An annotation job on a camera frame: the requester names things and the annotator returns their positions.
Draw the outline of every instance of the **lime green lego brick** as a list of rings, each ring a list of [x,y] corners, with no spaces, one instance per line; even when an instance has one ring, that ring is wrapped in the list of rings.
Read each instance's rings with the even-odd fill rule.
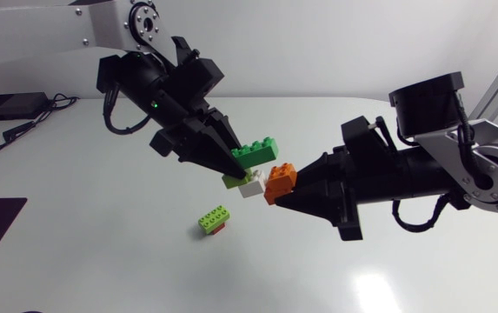
[[[253,142],[250,147],[244,145],[241,149],[231,150],[233,157],[244,169],[274,161],[277,159],[278,152],[276,140],[270,137],[264,138],[261,143]]]
[[[227,189],[239,187],[241,185],[244,185],[248,182],[250,182],[250,178],[252,177],[252,170],[251,169],[246,169],[245,172],[247,173],[247,176],[243,179],[237,179],[232,176],[227,176],[224,175],[222,176],[223,183],[225,183],[225,187]]]
[[[206,232],[206,235],[208,235],[227,220],[229,220],[229,211],[220,205],[207,215],[201,217],[198,220],[198,224]]]

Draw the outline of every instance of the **white table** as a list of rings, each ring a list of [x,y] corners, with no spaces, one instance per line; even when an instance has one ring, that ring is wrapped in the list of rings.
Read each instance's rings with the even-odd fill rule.
[[[395,111],[371,100],[210,102],[242,143],[276,138],[279,159],[257,167],[266,172],[331,151],[360,115],[394,130]],[[126,126],[143,115],[122,100],[114,116]],[[16,123],[0,122],[0,141]],[[82,100],[0,152],[0,197],[29,198],[0,243],[0,312],[498,311],[498,215],[448,207],[416,235],[390,203],[363,205],[365,240],[346,243],[326,220],[242,199],[221,175],[160,157],[157,130],[113,135],[101,100]],[[197,219],[219,204],[226,228],[200,236]],[[402,217],[426,221],[434,204],[403,202]]]

